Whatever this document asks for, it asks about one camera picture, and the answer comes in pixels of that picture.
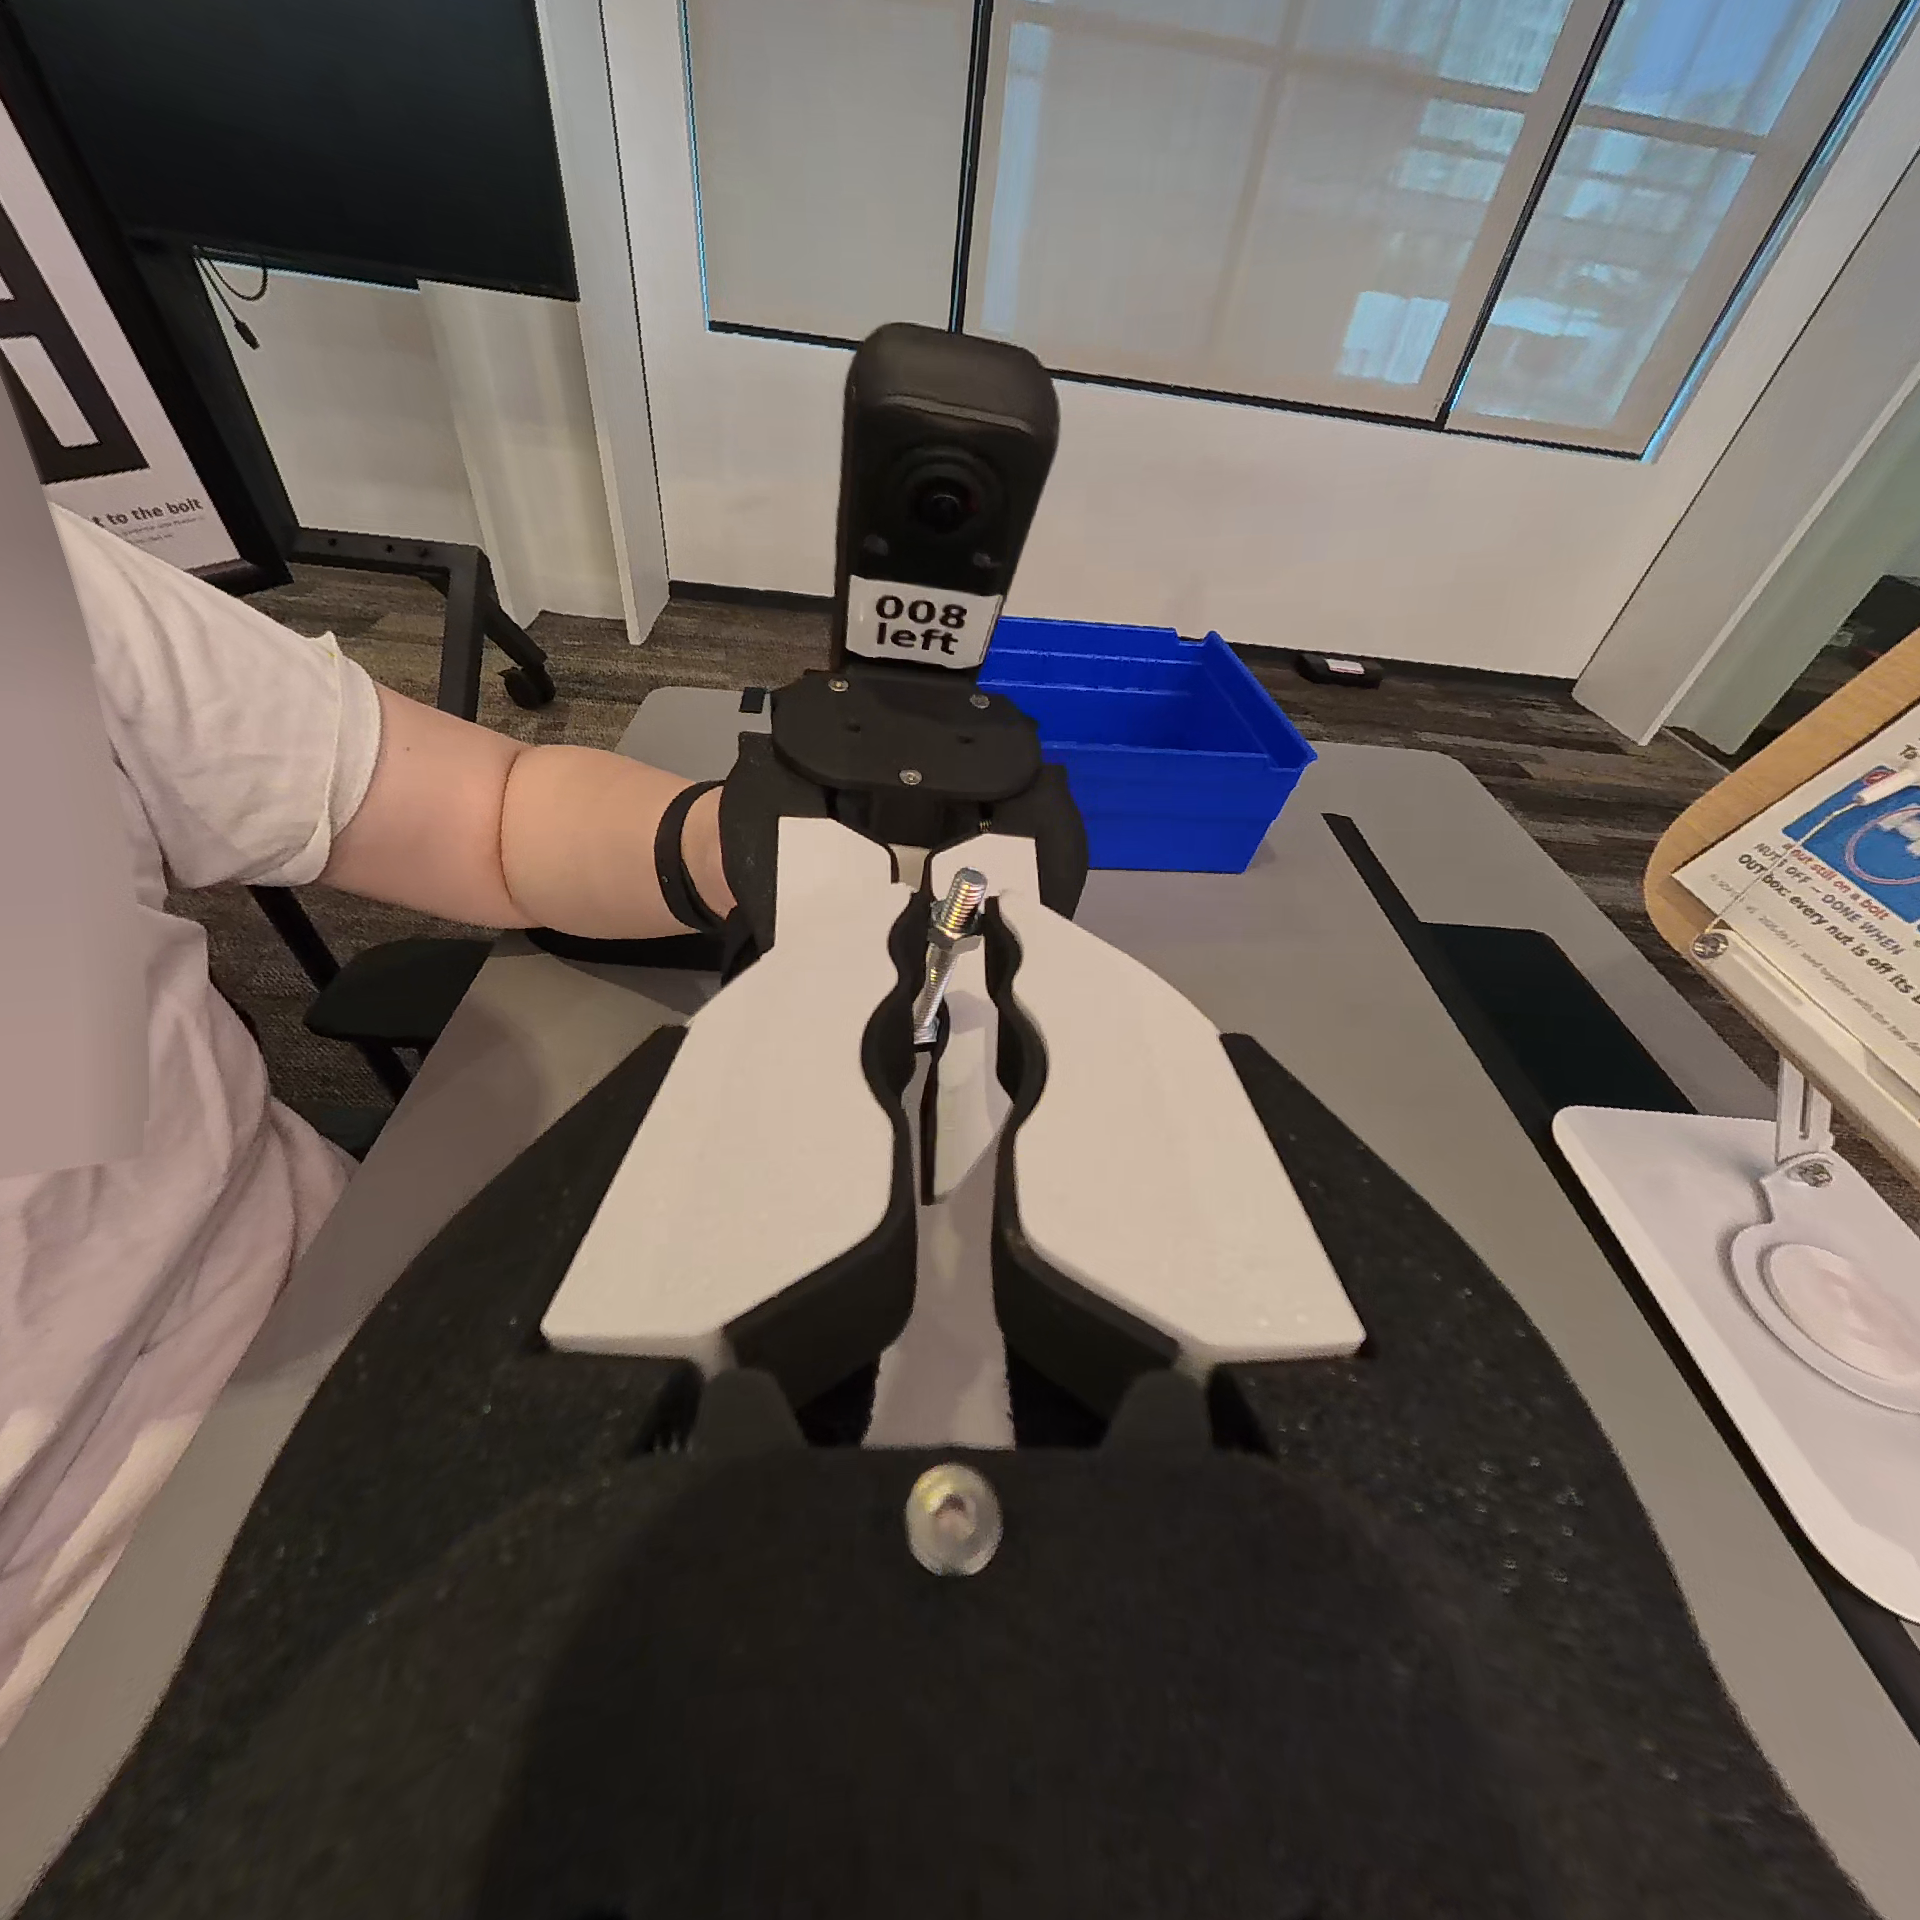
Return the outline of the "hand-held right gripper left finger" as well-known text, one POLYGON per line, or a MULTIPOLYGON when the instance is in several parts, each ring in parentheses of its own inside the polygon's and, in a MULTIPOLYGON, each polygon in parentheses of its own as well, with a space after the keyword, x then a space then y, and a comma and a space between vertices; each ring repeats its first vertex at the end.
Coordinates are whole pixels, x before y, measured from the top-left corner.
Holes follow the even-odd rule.
POLYGON ((851 1253, 889 1199, 894 1132, 859 1065, 895 985, 903 886, 799 886, 775 945, 713 994, 543 1311, 564 1353, 731 1360, 731 1326, 851 1253))

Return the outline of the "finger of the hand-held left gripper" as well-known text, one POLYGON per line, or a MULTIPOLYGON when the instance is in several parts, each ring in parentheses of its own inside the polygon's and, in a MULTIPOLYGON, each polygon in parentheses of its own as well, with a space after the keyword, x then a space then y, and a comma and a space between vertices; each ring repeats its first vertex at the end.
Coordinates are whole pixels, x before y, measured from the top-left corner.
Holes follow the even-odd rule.
POLYGON ((894 977, 903 912, 886 846, 830 818, 781 818, 771 949, 781 977, 894 977))
POLYGON ((952 1198, 971 1168, 1007 1143, 999 1189, 1025 1201, 1053 1196, 1053 1066, 1043 1026, 1048 916, 1040 910, 1037 852, 1013 834, 983 834, 932 865, 983 872, 975 929, 952 949, 944 985, 944 1039, 928 1074, 928 1199, 952 1198))

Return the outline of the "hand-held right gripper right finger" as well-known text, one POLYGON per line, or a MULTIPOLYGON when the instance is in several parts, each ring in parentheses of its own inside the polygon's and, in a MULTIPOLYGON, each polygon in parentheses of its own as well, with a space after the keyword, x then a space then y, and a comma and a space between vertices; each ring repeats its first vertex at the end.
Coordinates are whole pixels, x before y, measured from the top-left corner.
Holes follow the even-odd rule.
POLYGON ((995 1298, 1053 1375, 1348 1357, 1365 1330, 1227 1038, 1131 953, 992 900, 995 1298))

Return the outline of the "slim silver bolt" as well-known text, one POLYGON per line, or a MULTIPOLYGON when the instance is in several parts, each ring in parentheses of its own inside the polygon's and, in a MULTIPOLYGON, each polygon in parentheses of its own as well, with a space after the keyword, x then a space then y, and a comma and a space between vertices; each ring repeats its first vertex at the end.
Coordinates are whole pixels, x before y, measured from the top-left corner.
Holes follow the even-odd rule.
MULTIPOLYGON (((987 876, 979 869, 960 865, 950 872, 944 892, 932 902, 942 900, 944 896, 960 896, 960 893, 980 893, 980 912, 983 912, 983 904, 990 896, 987 876)), ((912 1007, 915 1047, 916 1049, 931 1049, 939 1038, 939 1020, 942 1020, 942 1013, 944 1013, 944 999, 949 994, 949 985, 950 985, 952 966, 958 962, 958 953, 963 951, 963 943, 966 938, 963 938, 960 945, 952 953, 949 953, 947 957, 937 956, 931 964, 928 962, 928 937, 926 937, 924 976, 920 976, 918 994, 916 994, 915 1007, 912 1007)))

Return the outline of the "blue plastic bin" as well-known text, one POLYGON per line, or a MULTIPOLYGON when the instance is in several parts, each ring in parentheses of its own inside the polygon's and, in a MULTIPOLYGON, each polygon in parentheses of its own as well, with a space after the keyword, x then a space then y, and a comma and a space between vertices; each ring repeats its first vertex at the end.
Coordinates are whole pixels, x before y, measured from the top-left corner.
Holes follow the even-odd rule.
POLYGON ((1219 636, 1003 617, 979 671, 1040 732, 1120 872, 1243 872, 1317 751, 1219 636))

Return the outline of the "person's left forearm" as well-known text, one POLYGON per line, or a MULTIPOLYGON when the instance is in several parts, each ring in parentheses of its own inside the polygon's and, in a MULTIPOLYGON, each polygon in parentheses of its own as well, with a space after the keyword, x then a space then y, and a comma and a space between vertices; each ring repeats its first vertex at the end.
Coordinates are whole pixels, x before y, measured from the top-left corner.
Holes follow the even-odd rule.
POLYGON ((684 929, 662 900, 655 834, 688 784, 569 745, 521 745, 391 688, 377 693, 368 791, 321 881, 480 927, 589 938, 684 929))

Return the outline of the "black wristband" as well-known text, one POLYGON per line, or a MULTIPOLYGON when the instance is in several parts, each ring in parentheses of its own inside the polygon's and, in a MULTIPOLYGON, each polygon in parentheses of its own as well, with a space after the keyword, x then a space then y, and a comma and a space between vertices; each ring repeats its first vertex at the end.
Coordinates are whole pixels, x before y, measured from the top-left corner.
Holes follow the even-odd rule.
POLYGON ((733 912, 726 786, 725 778, 685 784, 662 804, 654 839, 665 910, 677 924, 711 937, 725 929, 733 912))

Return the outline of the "window with roller blind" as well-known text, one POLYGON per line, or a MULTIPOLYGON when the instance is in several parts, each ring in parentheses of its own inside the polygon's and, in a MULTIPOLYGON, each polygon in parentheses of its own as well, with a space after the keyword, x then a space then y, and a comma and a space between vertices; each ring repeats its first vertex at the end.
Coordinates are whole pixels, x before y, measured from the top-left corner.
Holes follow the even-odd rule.
POLYGON ((1915 5, 680 6, 709 328, 1639 457, 1915 5))

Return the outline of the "black office chair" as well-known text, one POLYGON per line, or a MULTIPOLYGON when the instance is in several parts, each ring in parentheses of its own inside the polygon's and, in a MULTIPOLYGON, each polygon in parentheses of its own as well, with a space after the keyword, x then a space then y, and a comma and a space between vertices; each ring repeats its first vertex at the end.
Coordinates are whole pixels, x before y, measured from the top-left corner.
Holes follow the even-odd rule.
MULTIPOLYGON (((399 1103, 414 1082, 405 1049, 423 1057, 489 960, 485 938, 417 937, 377 943, 339 962, 288 886, 251 885, 248 896, 278 932, 316 990, 303 1026, 321 1039, 358 1052, 377 1082, 399 1103)), ((679 932, 652 942, 596 942, 529 927, 529 942, 569 962, 717 972, 717 932, 679 932)))

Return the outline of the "white stand base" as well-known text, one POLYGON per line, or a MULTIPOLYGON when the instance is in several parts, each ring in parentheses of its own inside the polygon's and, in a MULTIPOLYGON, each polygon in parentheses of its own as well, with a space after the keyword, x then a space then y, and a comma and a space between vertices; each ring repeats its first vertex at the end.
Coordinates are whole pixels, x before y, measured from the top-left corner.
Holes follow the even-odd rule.
POLYGON ((1572 1105, 1552 1137, 1817 1557, 1918 1621, 1918 1239, 1789 1062, 1771 1120, 1572 1105))

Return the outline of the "black wheeled screen stand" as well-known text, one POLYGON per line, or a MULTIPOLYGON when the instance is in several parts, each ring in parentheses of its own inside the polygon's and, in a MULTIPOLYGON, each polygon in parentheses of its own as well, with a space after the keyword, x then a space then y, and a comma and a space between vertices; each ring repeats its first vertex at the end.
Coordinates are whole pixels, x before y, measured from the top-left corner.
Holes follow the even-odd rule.
POLYGON ((292 561, 417 577, 446 606, 438 708, 469 719, 477 716, 489 641, 507 658, 500 679, 512 701, 521 708, 548 706, 555 686, 543 648, 500 606, 486 553, 476 544, 302 525, 221 343, 198 261, 188 246, 158 238, 133 239, 131 256, 158 324, 158 391, 166 404, 183 404, 176 414, 183 445, 209 479, 214 508, 240 553, 237 561, 214 565, 221 585, 230 592, 241 589, 241 577, 285 585, 292 561))

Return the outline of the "wooden framed instruction board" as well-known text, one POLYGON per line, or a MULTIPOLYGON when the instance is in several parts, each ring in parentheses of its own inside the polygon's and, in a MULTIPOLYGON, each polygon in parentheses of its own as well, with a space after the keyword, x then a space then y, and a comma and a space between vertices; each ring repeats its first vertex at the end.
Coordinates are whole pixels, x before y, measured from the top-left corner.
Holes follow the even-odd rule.
POLYGON ((1918 638, 1656 840, 1643 904, 1909 1184, 1918 1180, 1918 638))

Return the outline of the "black framed white poster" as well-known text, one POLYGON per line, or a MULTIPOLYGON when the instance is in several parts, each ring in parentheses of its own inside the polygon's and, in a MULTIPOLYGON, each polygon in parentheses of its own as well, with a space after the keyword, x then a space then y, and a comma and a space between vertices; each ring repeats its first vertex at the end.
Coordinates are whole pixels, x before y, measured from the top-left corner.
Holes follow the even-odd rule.
POLYGON ((38 81, 4 56, 3 372, 43 492, 228 592, 291 569, 38 81))

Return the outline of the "black wall screen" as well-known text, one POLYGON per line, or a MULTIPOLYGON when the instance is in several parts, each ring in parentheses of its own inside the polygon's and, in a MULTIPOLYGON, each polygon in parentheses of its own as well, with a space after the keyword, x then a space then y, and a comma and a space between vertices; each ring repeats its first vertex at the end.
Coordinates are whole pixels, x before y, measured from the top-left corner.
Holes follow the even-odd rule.
POLYGON ((4 20, 133 232, 579 297, 532 2, 20 2, 4 20))

